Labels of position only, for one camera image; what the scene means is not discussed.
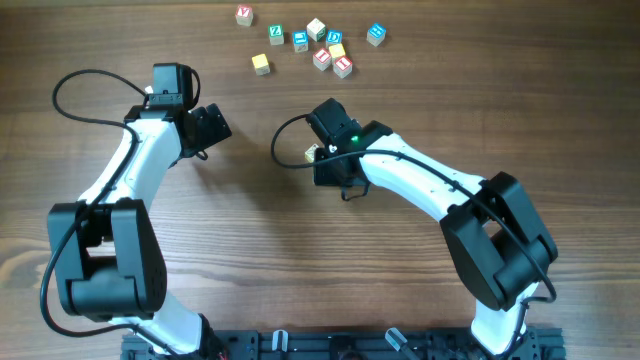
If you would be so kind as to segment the red letter wooden block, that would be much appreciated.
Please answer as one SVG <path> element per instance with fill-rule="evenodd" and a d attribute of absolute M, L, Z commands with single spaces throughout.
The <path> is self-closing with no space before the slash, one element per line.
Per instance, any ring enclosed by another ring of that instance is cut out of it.
<path fill-rule="evenodd" d="M 238 5 L 235 18 L 238 25 L 250 27 L 254 18 L 252 7 L 245 4 Z"/>

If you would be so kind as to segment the green Z wooden block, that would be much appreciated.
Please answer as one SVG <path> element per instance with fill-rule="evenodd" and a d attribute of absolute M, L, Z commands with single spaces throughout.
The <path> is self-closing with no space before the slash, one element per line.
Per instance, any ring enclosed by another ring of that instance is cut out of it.
<path fill-rule="evenodd" d="M 272 46 L 284 44 L 284 31 L 281 24 L 271 24 L 268 26 L 269 42 Z"/>

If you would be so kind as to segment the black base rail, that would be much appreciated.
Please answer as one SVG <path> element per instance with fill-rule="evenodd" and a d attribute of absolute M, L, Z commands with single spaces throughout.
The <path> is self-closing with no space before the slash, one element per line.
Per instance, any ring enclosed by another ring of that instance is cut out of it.
<path fill-rule="evenodd" d="M 508 357 L 492 356 L 466 328 L 428 331 L 296 333 L 216 331 L 222 352 L 209 359 L 521 359 L 564 360 L 560 328 L 529 327 Z M 137 336 L 124 336 L 120 359 L 170 359 Z"/>

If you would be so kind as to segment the green edged picture block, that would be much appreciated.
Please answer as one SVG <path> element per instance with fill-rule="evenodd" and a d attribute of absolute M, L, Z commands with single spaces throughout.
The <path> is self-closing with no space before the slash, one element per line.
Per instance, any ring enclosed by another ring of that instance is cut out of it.
<path fill-rule="evenodd" d="M 319 146 L 317 144 L 313 144 L 305 151 L 304 156 L 308 163 L 313 163 L 315 161 L 315 152 L 318 148 Z"/>

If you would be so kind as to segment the blue H wooden block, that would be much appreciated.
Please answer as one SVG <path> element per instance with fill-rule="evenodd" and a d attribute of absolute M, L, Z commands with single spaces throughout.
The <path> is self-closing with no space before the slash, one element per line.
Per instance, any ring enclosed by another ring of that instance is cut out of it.
<path fill-rule="evenodd" d="M 386 33 L 387 31 L 385 27 L 379 23 L 374 23 L 367 31 L 367 41 L 371 45 L 378 47 L 384 41 Z"/>

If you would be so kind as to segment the blue L wooden block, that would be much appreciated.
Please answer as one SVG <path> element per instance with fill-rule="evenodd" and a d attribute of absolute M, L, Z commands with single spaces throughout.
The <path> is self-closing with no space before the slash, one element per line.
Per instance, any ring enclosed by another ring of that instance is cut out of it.
<path fill-rule="evenodd" d="M 292 44 L 296 53 L 306 52 L 309 49 L 308 34 L 306 31 L 292 33 Z"/>

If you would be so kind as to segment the yellow S wooden block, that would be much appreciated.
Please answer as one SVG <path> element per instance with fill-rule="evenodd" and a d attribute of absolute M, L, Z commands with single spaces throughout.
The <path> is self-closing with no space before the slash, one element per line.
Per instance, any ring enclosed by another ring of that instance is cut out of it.
<path fill-rule="evenodd" d="M 270 73 L 270 63 L 265 54 L 259 54 L 251 58 L 254 70 L 258 76 Z"/>

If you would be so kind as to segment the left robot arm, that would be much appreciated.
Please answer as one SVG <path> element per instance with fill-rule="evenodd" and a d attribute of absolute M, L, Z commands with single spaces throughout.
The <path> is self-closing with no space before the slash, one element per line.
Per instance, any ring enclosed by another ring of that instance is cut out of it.
<path fill-rule="evenodd" d="M 167 269 L 149 219 L 166 172 L 232 134 L 219 108 L 198 104 L 198 73 L 158 63 L 116 127 L 121 142 L 94 184 L 47 218 L 51 257 L 39 295 L 43 320 L 72 338 L 129 330 L 152 356 L 225 359 L 228 352 L 202 314 L 167 289 Z"/>

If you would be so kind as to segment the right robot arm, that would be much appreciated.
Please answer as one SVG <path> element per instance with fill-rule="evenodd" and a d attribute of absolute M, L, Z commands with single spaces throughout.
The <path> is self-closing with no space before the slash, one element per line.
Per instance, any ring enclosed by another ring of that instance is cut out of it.
<path fill-rule="evenodd" d="M 455 270 L 476 299 L 471 334 L 493 356 L 511 355 L 526 334 L 538 285 L 549 286 L 557 246 L 513 176 L 490 179 L 450 168 L 377 121 L 361 126 L 330 98 L 305 117 L 322 145 L 318 185 L 372 185 L 403 197 L 440 225 Z"/>

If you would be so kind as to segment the red I wooden block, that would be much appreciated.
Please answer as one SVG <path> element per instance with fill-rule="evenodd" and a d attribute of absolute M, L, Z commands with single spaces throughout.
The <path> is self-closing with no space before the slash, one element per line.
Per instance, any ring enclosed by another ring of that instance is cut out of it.
<path fill-rule="evenodd" d="M 332 57 L 326 48 L 320 48 L 313 54 L 313 64 L 320 71 L 325 71 L 332 64 Z"/>

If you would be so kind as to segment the plain animal wooden block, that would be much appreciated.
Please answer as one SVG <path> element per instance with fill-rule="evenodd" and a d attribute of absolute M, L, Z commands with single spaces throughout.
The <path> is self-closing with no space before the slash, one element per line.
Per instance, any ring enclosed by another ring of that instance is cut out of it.
<path fill-rule="evenodd" d="M 326 33 L 326 25 L 318 18 L 314 18 L 307 24 L 306 30 L 309 38 L 319 42 Z"/>

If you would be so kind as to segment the yellow C wooden block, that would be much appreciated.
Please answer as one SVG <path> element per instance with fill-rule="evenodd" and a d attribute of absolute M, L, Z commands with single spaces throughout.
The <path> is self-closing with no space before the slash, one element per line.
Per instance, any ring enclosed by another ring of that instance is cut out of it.
<path fill-rule="evenodd" d="M 343 57 L 343 56 L 346 55 L 344 46 L 341 43 L 329 46 L 328 50 L 329 50 L 329 53 L 331 55 L 331 59 L 332 59 L 333 62 L 335 62 L 340 57 Z"/>

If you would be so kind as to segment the blue D wooden block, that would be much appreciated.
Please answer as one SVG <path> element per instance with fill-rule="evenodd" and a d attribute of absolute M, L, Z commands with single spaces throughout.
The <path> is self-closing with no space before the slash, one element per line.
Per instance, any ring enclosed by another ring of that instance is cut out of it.
<path fill-rule="evenodd" d="M 341 44 L 342 37 L 343 37 L 343 34 L 341 31 L 335 30 L 335 29 L 329 29 L 325 37 L 326 47 L 329 48 L 330 46 Z"/>

